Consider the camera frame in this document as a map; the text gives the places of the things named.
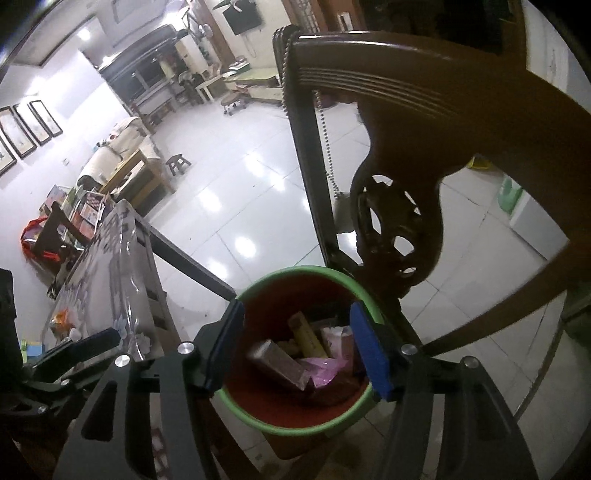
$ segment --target metal screw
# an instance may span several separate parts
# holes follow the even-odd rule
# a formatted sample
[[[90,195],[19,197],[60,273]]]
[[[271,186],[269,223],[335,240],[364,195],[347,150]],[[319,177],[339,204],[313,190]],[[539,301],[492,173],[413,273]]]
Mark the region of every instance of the metal screw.
[[[129,363],[129,355],[119,355],[116,359],[115,359],[115,365],[117,365],[118,367],[124,367],[125,365],[127,365]]]
[[[477,368],[480,365],[478,359],[474,358],[473,356],[467,356],[463,362],[468,368]]]
[[[181,355],[187,355],[193,350],[195,350],[195,346],[191,342],[183,342],[177,348],[177,352]]]
[[[400,347],[400,351],[404,353],[404,355],[414,355],[418,352],[418,348],[412,343],[405,343],[402,347]]]

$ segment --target tile floor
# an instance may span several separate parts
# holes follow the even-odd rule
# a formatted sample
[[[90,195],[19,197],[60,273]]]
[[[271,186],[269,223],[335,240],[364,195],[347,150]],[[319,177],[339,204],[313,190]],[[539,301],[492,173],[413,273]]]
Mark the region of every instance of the tile floor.
[[[325,115],[336,180],[345,189],[369,151],[369,137],[353,106],[339,104]],[[237,290],[280,268],[323,265],[281,108],[253,103],[226,117],[217,104],[186,107],[165,119],[155,140],[165,153],[183,153],[193,165],[174,178],[176,193],[156,205],[148,219],[198,262]],[[401,300],[422,340],[484,312],[545,263],[509,229],[508,216],[496,204],[501,178],[500,173],[464,169],[443,180],[441,258],[427,281]],[[354,233],[339,235],[339,244],[359,259]],[[158,258],[157,266],[184,335],[192,338],[205,323],[220,318],[226,302]],[[564,295],[516,325],[444,357],[480,358],[515,411],[535,379],[563,303]],[[586,351],[564,335],[519,423],[542,479],[561,465],[589,420],[590,380]],[[234,418],[217,398],[214,402],[249,458],[267,477],[278,478],[290,463],[275,458],[260,432]],[[436,420],[443,412],[437,405]],[[369,475],[392,410],[379,404],[344,434],[333,460],[358,456],[352,478]],[[425,478],[434,478],[440,432],[440,422],[434,422]]]

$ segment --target pink plastic bag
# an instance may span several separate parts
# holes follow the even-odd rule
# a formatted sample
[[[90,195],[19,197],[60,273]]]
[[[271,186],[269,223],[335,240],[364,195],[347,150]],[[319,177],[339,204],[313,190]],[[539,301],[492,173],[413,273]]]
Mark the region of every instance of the pink plastic bag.
[[[311,373],[315,388],[328,385],[347,365],[347,360],[343,358],[301,358],[298,362]]]

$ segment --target television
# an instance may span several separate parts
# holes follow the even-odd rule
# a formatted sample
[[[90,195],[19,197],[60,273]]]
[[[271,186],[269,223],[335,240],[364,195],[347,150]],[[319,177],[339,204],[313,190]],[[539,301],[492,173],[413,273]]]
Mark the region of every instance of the television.
[[[234,7],[229,7],[224,10],[223,16],[234,35],[239,35],[245,31],[251,30],[262,24],[261,16],[256,9],[256,4],[251,3],[250,0],[238,0],[236,6],[242,10],[239,12]]]

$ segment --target metal chain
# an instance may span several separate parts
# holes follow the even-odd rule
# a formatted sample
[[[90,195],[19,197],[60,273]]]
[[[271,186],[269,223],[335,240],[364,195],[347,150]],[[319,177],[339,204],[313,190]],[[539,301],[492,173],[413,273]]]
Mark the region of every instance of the metal chain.
[[[287,62],[288,62],[288,57],[289,57],[289,53],[291,50],[292,38],[293,38],[293,35],[289,38],[289,40],[287,41],[287,44],[285,45],[285,52],[283,54],[283,66],[282,66],[282,72],[281,72],[281,90],[283,93],[282,99],[281,99],[281,104],[283,106],[283,111],[285,112],[286,115],[288,115],[288,112],[287,112],[287,106],[285,105],[285,74],[287,72]],[[318,112],[319,112],[320,126],[322,127],[324,146],[326,148],[326,159],[327,159],[328,165],[329,165],[329,169],[326,172],[326,177],[329,179],[329,182],[333,187],[333,191],[335,193],[335,199],[338,199],[339,197],[343,196],[344,193],[340,191],[339,186],[337,185],[336,180],[335,180],[335,168],[333,166],[332,154],[330,152],[329,133],[326,128],[326,118],[324,117],[324,109],[322,108],[322,99],[320,97],[320,91],[315,90],[314,96],[316,99],[316,108],[318,109]]]
[[[326,177],[329,179],[329,182],[333,187],[335,199],[338,199],[339,197],[343,196],[344,193],[340,191],[339,186],[336,184],[335,180],[335,168],[332,163],[332,154],[330,152],[329,132],[326,128],[326,118],[324,118],[324,109],[322,108],[322,98],[320,97],[320,91],[315,90],[314,94],[316,96],[316,107],[318,108],[318,113],[320,114],[320,126],[322,127],[322,134],[324,136],[324,146],[326,147],[326,160],[329,164],[329,169],[326,172]]]

